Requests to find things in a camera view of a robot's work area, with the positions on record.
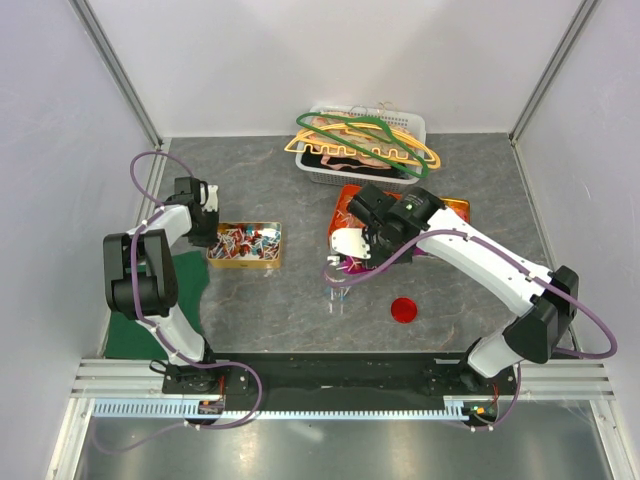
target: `white wall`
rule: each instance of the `white wall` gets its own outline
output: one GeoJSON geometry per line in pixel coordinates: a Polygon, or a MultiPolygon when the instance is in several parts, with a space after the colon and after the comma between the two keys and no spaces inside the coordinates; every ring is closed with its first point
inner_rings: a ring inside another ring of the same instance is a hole
{"type": "MultiPolygon", "coordinates": [[[[601,2],[521,141],[559,263],[620,342],[609,362],[640,446],[640,3],[601,2]]],[[[584,317],[585,349],[606,348],[584,317]]]]}
{"type": "Polygon", "coordinates": [[[515,123],[579,0],[91,0],[166,136],[288,134],[317,103],[515,123]]]}
{"type": "Polygon", "coordinates": [[[101,341],[102,238],[131,226],[148,144],[67,1],[4,0],[0,65],[0,478],[36,479],[101,341]]]}

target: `gray floor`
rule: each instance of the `gray floor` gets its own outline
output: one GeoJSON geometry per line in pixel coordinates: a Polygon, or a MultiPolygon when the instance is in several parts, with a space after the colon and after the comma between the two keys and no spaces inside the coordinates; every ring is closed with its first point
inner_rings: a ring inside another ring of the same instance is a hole
{"type": "MultiPolygon", "coordinates": [[[[87,446],[77,480],[607,480],[588,404],[518,404],[493,433],[427,421],[256,421],[179,429],[132,452],[87,446]]],[[[99,419],[97,438],[122,448],[168,423],[99,419]]]]}
{"type": "MultiPolygon", "coordinates": [[[[396,266],[331,304],[320,270],[338,187],[311,183],[282,152],[284,137],[177,139],[171,152],[220,186],[224,221],[279,221],[279,270],[210,268],[200,314],[218,351],[465,350],[513,319],[462,273],[439,260],[396,266]],[[389,306],[413,298],[419,317],[395,323],[389,306]]],[[[472,224],[524,257],[544,255],[506,135],[431,135],[443,168],[422,185],[466,198],[472,224]]],[[[180,169],[168,164],[162,195],[180,169]]],[[[186,242],[175,253],[189,249],[186,242]]],[[[122,448],[166,425],[103,419],[102,443],[122,448]]],[[[493,433],[427,421],[268,421],[220,432],[173,431],[132,452],[103,456],[90,445],[78,479],[579,479],[606,480],[588,404],[520,402],[493,433]]]]}
{"type": "MultiPolygon", "coordinates": [[[[289,137],[174,139],[171,153],[220,186],[222,221],[283,225],[279,270],[210,268],[200,316],[216,351],[464,351],[513,320],[492,294],[437,259],[396,266],[331,302],[320,271],[340,187],[309,181],[282,149],[289,137]],[[412,298],[418,318],[396,323],[390,306],[412,298]]],[[[471,202],[471,223],[507,248],[545,262],[505,134],[430,135],[442,168],[419,185],[471,202]]],[[[168,162],[161,197],[181,168],[168,162]]],[[[185,242],[174,252],[189,249],[185,242]]]]}

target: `white plastic basket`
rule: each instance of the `white plastic basket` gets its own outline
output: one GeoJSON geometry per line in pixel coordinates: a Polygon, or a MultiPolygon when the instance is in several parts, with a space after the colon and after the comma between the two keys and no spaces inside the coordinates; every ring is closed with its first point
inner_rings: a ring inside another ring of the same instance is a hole
{"type": "MultiPolygon", "coordinates": [[[[350,107],[346,105],[332,105],[322,107],[316,106],[313,107],[310,111],[322,113],[341,112],[358,117],[370,115],[373,117],[381,118],[389,125],[398,125],[400,127],[406,128],[416,139],[420,140],[423,143],[425,142],[427,137],[427,129],[425,127],[424,119],[419,115],[415,115],[413,113],[383,111],[381,109],[372,107],[350,107]]],[[[303,148],[304,143],[298,142],[297,149],[302,151],[303,148]]],[[[424,158],[424,152],[421,151],[418,153],[418,155],[424,158]]],[[[300,170],[307,172],[307,175],[312,182],[326,183],[329,185],[364,185],[366,183],[373,183],[377,187],[388,192],[400,192],[404,190],[405,187],[413,185],[419,180],[419,178],[417,177],[409,177],[406,179],[389,178],[378,177],[376,175],[365,175],[355,172],[341,172],[338,170],[307,167],[306,165],[302,164],[302,153],[296,154],[296,165],[300,170]]],[[[422,171],[422,167],[419,166],[407,165],[407,167],[418,173],[422,171]]]]}

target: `pile of clips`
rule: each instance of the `pile of clips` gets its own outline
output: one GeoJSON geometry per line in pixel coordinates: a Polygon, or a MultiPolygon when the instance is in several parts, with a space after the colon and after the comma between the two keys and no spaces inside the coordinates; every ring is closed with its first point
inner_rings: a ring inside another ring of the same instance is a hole
{"type": "Polygon", "coordinates": [[[407,175],[424,178],[429,169],[440,168],[438,155],[416,139],[407,129],[389,125],[376,116],[357,116],[343,112],[308,112],[300,115],[296,123],[302,127],[285,151],[301,153],[296,147],[302,142],[303,150],[322,155],[325,168],[395,168],[407,175]],[[426,158],[418,155],[424,152],[426,158]],[[343,162],[331,160],[345,159],[343,162]],[[407,165],[422,167],[419,172],[407,165]]]}
{"type": "Polygon", "coordinates": [[[218,245],[211,258],[246,260],[275,260],[280,253],[280,232],[259,230],[250,225],[218,231],[218,245]]]}

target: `red lid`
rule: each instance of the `red lid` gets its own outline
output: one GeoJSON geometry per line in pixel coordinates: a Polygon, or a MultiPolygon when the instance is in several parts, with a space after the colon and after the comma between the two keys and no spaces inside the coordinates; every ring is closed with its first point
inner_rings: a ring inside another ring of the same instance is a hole
{"type": "Polygon", "coordinates": [[[407,297],[396,298],[391,304],[391,315],[396,322],[410,323],[416,318],[418,307],[416,302],[407,297]]]}

